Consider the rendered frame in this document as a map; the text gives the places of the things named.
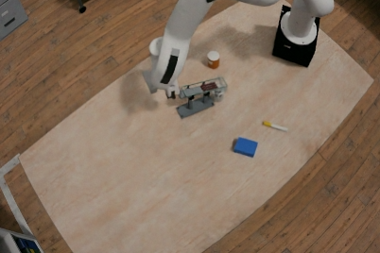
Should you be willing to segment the blue rectangular block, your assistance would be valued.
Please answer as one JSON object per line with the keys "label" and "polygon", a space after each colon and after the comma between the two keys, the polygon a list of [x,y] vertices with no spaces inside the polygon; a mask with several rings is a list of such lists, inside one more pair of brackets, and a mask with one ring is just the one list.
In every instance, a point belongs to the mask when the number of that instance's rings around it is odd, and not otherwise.
{"label": "blue rectangular block", "polygon": [[257,145],[258,142],[239,137],[234,149],[234,153],[253,158]]}

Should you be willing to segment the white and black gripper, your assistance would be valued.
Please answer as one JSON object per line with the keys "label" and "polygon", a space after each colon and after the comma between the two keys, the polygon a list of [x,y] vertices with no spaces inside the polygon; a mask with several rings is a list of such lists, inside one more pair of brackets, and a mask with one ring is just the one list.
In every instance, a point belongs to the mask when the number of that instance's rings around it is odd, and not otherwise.
{"label": "white and black gripper", "polygon": [[178,80],[176,80],[171,87],[165,89],[165,94],[166,94],[167,98],[175,99],[176,98],[175,93],[176,94],[180,93]]}

